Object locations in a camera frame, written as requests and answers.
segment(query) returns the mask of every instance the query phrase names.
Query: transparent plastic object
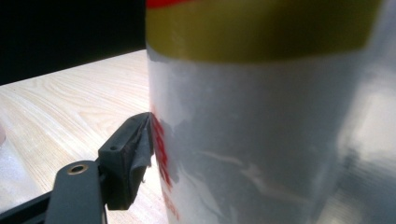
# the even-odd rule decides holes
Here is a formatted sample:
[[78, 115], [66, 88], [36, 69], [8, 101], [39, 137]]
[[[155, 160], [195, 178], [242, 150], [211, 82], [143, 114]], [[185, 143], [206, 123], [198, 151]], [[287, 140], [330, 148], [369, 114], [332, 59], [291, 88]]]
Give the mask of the transparent plastic object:
[[0, 214], [40, 194], [0, 124]]

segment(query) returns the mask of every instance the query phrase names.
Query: cylindrical container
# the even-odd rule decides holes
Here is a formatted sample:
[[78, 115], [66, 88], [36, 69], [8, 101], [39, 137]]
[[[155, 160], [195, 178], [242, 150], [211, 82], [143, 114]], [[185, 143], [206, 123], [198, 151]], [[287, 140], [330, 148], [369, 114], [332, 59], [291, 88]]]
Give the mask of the cylindrical container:
[[170, 223], [311, 223], [380, 1], [148, 0]]

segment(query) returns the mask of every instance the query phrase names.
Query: wood grain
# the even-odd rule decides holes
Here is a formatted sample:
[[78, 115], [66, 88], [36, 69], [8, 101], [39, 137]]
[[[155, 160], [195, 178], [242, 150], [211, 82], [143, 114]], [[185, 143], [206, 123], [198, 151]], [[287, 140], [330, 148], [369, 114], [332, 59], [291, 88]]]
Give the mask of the wood grain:
[[[42, 192], [56, 172], [95, 160], [98, 148], [132, 115], [149, 111], [147, 53], [141, 50], [0, 87], [0, 122]], [[129, 211], [111, 223], [166, 223], [157, 164]]]

